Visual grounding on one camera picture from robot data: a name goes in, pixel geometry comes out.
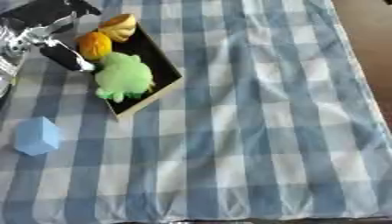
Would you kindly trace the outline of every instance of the orange ball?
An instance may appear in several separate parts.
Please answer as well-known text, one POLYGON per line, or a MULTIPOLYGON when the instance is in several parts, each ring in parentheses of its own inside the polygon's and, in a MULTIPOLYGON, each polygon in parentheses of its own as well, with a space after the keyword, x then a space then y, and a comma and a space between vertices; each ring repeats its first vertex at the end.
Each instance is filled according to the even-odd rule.
POLYGON ((87 60, 99 60, 112 52, 112 41, 105 34, 92 31, 77 38, 79 52, 87 60))

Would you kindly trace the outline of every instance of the black tray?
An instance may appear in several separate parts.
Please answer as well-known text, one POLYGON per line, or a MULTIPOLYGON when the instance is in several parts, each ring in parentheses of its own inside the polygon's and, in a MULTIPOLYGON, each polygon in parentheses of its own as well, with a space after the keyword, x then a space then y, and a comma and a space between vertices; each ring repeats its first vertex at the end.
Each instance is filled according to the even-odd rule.
POLYGON ((142 62, 151 69, 155 82, 155 87, 152 89, 152 92, 144 93, 140 99, 124 97, 124 100, 120 103, 106 100, 117 118, 125 114, 133 114, 154 102, 166 91, 174 88, 182 78, 182 75, 165 57, 140 24, 137 24, 135 33, 127 42, 113 42, 113 51, 128 55, 139 55, 142 62))

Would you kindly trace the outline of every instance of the green frog toy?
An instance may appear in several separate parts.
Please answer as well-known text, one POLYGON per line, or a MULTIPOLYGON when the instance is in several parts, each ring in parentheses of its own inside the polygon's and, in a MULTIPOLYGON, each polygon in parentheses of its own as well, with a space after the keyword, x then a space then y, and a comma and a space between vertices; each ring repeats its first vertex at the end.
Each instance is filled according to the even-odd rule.
POLYGON ((103 69, 95 75, 96 95, 122 102, 125 97, 140 98, 155 85, 151 70, 138 55, 111 52, 101 59, 103 69))

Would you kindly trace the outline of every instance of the tablecloth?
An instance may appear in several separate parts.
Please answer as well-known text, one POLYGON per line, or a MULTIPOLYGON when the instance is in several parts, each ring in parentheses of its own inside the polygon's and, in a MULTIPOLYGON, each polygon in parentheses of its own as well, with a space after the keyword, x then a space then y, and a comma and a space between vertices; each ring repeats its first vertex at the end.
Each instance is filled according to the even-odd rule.
POLYGON ((0 223, 392 215, 389 131, 331 1, 88 1, 103 15, 62 39, 134 13, 185 82, 117 122, 33 50, 1 112, 0 223), (36 116, 60 149, 21 155, 36 116))

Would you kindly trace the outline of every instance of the blue cube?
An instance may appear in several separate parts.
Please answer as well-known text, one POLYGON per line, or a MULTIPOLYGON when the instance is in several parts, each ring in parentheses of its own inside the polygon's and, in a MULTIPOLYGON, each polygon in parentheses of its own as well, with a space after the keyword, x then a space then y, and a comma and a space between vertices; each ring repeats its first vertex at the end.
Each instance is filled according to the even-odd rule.
POLYGON ((15 133, 15 149, 30 156, 56 151, 60 145, 60 130, 41 116, 21 122, 15 133))

